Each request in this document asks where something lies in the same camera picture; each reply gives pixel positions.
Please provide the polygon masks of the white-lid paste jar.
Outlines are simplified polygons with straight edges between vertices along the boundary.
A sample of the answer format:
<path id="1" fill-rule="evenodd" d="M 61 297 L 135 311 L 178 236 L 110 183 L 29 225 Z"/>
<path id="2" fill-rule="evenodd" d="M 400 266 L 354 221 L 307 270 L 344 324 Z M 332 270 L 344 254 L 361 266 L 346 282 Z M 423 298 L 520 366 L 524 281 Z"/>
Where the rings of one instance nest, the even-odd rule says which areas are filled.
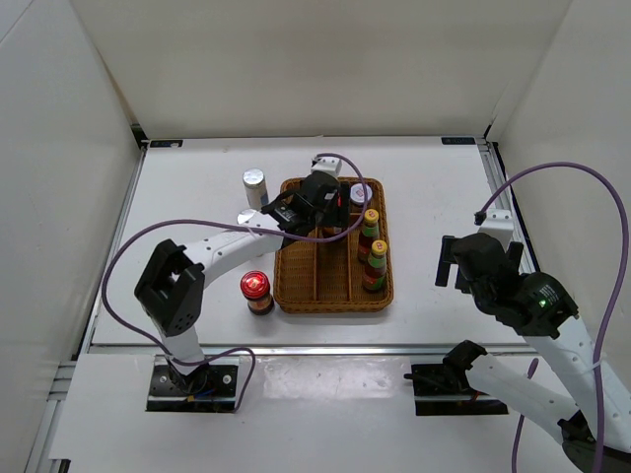
<path id="1" fill-rule="evenodd" d="M 350 187 L 349 198 L 356 207 L 369 206 L 373 198 L 373 190 L 369 184 L 357 182 Z"/>

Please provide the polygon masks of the yellow-cap sauce bottle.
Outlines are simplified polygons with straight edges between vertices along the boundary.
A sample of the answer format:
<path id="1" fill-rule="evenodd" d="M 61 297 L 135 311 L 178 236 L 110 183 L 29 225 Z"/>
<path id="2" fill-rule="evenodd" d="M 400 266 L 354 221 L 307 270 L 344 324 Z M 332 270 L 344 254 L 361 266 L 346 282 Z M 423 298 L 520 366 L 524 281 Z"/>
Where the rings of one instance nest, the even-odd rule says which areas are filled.
<path id="1" fill-rule="evenodd" d="M 387 243 L 382 239 L 373 241 L 364 265 L 362 286 L 368 292 L 379 291 L 384 285 L 387 271 Z"/>
<path id="2" fill-rule="evenodd" d="M 362 263 L 367 261 L 374 240 L 380 237 L 379 218 L 380 214 L 375 209 L 368 209 L 363 214 L 357 245 L 357 257 Z"/>

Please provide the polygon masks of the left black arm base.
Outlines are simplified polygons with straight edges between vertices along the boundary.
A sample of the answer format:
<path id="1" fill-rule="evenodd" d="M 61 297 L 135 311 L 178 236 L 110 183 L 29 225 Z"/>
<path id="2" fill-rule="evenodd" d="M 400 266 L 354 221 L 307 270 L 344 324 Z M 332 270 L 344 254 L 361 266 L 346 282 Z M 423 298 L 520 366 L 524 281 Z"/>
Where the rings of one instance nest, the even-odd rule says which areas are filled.
<path id="1" fill-rule="evenodd" d="M 181 375 L 166 360 L 156 359 L 150 377 L 146 411 L 160 413 L 233 413 L 239 366 L 210 364 Z"/>

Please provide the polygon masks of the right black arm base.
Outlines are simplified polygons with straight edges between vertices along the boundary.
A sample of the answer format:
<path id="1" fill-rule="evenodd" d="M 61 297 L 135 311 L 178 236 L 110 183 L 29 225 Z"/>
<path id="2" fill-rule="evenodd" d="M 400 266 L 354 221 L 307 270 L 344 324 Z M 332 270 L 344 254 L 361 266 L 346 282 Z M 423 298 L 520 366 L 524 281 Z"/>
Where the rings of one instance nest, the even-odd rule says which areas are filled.
<path id="1" fill-rule="evenodd" d="M 442 364 L 415 364 L 403 375 L 413 388 L 417 417 L 501 416 L 508 407 L 462 383 Z"/>

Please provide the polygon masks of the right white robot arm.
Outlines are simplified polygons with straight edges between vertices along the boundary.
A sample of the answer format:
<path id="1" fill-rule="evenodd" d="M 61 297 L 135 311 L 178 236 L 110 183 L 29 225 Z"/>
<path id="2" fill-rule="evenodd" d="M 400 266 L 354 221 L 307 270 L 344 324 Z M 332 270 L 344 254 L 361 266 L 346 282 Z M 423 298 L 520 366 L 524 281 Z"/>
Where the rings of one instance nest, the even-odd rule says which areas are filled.
<path id="1" fill-rule="evenodd" d="M 436 284 L 470 294 L 476 308 L 512 328 L 549 365 L 567 393 L 560 395 L 513 372 L 482 346 L 465 340 L 443 359 L 443 382 L 464 394 L 489 394 L 545 430 L 582 472 L 630 469 L 630 392 L 606 362 L 561 283 L 519 269 L 523 247 L 485 233 L 444 236 Z"/>

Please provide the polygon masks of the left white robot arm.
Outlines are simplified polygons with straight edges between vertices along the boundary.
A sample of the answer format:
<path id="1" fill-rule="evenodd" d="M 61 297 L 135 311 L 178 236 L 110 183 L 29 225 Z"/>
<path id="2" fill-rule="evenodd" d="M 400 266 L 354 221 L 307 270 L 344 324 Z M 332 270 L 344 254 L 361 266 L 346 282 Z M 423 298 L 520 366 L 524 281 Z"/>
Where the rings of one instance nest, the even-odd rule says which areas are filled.
<path id="1" fill-rule="evenodd" d="M 297 188 L 281 192 L 245 221 L 199 242 L 160 242 L 154 249 L 134 296 L 159 331 L 170 352 L 172 382 L 185 394 L 210 387 L 194 328 L 205 289 L 258 255 L 273 253 L 307 237 L 317 228 L 344 228 L 350 219 L 351 185 L 316 170 Z"/>

